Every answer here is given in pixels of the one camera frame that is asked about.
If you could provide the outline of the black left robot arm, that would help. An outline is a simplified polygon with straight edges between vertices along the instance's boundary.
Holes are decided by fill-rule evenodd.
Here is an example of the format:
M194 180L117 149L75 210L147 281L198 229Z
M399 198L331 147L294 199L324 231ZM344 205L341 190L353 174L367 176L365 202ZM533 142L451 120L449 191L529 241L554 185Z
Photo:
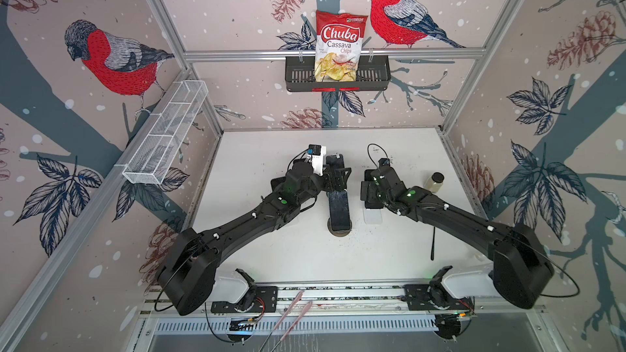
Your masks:
M316 174L315 156L298 159L284 176L272 179L272 192L259 205L210 230L181 231L157 271L156 281L179 315L189 315L211 295L223 261L260 236L283 228L306 209L303 203L321 192L347 190L351 168L342 154L331 154Z

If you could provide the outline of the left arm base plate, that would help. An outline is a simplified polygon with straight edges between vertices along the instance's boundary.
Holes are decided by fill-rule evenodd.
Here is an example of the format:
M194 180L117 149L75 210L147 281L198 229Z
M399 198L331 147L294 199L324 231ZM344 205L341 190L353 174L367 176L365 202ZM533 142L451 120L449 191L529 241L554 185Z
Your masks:
M212 314L262 314L274 313L278 298L277 286L251 288L240 301L214 301L210 306Z

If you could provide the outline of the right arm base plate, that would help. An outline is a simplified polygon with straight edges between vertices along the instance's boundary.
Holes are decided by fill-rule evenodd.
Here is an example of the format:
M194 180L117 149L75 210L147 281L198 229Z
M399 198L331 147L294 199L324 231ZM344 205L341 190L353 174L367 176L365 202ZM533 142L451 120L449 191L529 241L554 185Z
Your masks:
M442 287L404 285L404 301L410 311L473 311L472 298L457 299Z

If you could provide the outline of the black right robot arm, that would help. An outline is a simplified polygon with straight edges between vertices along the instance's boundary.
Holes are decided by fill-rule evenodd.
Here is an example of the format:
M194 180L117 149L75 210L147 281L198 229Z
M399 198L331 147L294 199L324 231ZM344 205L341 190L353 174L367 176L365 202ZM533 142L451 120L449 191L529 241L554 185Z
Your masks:
M487 221L425 188L408 188L389 165L365 171L360 200L367 209L385 208L436 227L481 252L493 263L495 290L517 308L533 308L554 276L554 267L531 228Z

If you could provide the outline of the green phone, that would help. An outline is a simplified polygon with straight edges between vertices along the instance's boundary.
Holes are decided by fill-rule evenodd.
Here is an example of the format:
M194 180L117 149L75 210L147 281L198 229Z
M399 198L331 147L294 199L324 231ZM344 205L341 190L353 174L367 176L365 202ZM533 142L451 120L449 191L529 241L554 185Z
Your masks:
M350 210L347 191L330 192L329 199L329 219L336 229L347 229L352 225L350 220Z

